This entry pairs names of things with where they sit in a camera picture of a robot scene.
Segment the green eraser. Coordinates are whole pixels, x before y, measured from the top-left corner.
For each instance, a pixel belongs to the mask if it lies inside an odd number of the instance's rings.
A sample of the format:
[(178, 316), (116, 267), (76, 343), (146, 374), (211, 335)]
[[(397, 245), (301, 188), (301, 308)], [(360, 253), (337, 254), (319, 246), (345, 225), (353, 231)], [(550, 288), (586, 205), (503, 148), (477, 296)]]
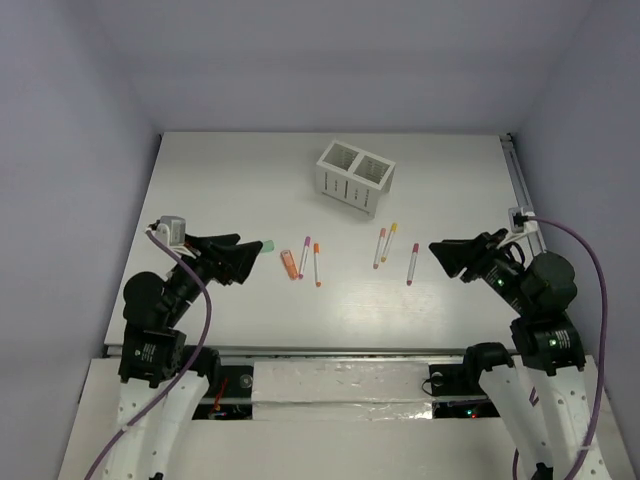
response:
[(262, 253), (269, 253), (275, 249), (275, 244), (272, 240), (267, 240), (262, 243)]

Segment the orange eraser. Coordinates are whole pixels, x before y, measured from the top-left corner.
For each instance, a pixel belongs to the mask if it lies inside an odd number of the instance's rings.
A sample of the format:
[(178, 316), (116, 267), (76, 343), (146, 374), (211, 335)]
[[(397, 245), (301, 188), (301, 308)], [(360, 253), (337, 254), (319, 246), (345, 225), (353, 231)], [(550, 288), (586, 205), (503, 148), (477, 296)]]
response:
[(287, 272), (288, 277), (291, 280), (297, 280), (299, 278), (298, 269), (295, 263), (295, 259), (290, 250), (282, 250), (280, 257)]

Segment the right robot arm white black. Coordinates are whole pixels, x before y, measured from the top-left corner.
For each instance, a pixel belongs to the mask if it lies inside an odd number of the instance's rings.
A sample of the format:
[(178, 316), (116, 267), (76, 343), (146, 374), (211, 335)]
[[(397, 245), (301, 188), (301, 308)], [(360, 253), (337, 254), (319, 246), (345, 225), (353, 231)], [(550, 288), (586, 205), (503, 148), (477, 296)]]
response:
[(514, 470), (529, 479), (608, 479), (595, 435), (602, 395), (587, 398), (586, 355), (567, 314), (574, 268), (553, 252), (526, 263), (507, 237), (501, 229), (430, 244), (449, 277), (485, 282), (518, 316), (510, 324), (514, 353), (499, 342), (470, 346), (460, 363), (430, 367), (423, 390), (484, 395), (515, 444)]

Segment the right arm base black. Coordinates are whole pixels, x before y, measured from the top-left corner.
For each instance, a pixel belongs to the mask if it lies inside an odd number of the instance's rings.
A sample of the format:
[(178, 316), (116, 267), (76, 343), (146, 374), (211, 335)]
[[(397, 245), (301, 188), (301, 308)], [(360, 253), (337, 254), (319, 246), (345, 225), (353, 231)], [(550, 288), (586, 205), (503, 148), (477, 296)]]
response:
[(461, 363), (436, 364), (429, 367), (422, 391), (434, 399), (435, 419), (498, 418), (499, 413), (480, 387), (484, 372), (496, 367), (514, 366), (512, 355), (497, 342), (485, 342), (466, 349)]

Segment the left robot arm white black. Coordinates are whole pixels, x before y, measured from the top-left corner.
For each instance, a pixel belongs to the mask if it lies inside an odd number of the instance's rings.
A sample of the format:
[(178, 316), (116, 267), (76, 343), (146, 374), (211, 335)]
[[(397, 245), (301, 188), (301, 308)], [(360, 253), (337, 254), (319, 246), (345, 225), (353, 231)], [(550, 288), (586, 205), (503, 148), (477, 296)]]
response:
[(263, 248), (260, 241), (241, 242), (237, 234), (182, 234), (175, 242), (161, 241), (152, 228), (146, 235), (176, 264), (166, 277), (140, 272), (124, 287), (119, 437), (104, 467), (106, 479), (171, 478), (198, 404), (221, 383), (218, 352), (202, 342), (187, 346), (176, 325), (202, 297), (209, 327), (208, 284), (243, 283)]

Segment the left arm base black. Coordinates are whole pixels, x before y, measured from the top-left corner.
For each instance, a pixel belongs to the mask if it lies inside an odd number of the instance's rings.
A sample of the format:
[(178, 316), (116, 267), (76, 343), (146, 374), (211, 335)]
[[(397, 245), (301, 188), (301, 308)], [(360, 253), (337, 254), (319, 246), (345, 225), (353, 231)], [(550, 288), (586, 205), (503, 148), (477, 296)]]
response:
[(213, 350), (207, 365), (209, 389), (197, 405), (193, 420), (251, 420), (254, 367), (228, 360)]

